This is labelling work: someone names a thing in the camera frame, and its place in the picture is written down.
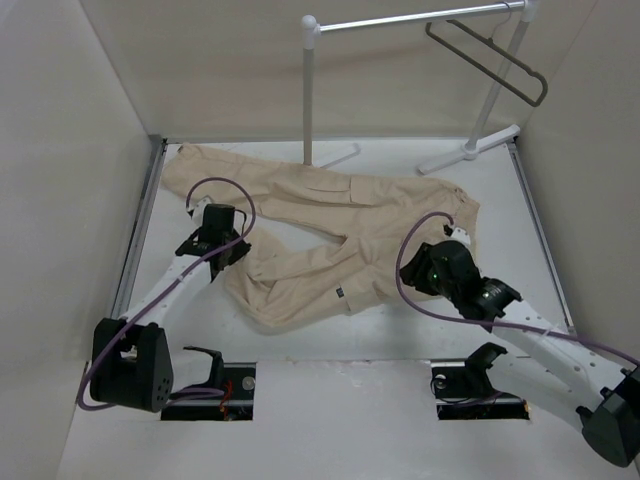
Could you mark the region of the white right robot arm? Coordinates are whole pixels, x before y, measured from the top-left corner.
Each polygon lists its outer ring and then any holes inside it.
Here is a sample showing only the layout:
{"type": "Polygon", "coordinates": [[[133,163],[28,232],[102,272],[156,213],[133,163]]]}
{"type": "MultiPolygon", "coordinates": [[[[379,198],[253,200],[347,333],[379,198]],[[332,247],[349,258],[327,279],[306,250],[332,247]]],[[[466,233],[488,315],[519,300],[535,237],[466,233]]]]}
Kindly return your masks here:
{"type": "Polygon", "coordinates": [[[470,355],[464,384],[530,401],[575,428],[601,458],[630,466],[639,454],[639,370],[602,356],[602,347],[556,328],[519,292],[482,275],[468,248],[446,240],[422,244],[396,262],[396,285],[448,300],[456,322],[477,325],[525,353],[487,343],[470,355]]]}

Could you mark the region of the beige cargo trousers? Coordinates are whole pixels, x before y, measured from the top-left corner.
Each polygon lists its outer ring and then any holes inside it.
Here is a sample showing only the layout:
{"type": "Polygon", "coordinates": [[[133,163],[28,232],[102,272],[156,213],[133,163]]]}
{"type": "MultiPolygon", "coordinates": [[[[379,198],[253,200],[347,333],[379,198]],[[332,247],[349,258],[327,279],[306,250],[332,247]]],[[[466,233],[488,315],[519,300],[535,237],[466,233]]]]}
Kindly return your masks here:
{"type": "Polygon", "coordinates": [[[172,193],[250,210],[267,220],[324,234],[330,243],[296,250],[255,227],[250,252],[230,268],[225,286],[256,323],[274,329],[359,313],[398,300],[395,264],[409,230],[444,240],[448,217],[469,234],[479,203],[461,187],[424,177],[346,174],[184,144],[164,168],[172,193]]]}

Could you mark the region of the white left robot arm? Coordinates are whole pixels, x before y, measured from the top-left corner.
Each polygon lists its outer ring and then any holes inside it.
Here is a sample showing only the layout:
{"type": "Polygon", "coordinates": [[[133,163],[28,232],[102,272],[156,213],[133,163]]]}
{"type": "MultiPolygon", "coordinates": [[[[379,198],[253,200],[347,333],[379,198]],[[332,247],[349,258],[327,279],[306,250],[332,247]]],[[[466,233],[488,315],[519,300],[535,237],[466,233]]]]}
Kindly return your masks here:
{"type": "Polygon", "coordinates": [[[182,346],[170,336],[195,297],[250,251],[234,227],[235,214],[225,204],[192,211],[198,227],[151,291],[121,317],[98,323],[88,381],[92,400],[156,413],[175,399],[222,394],[221,353],[182,346]]]}

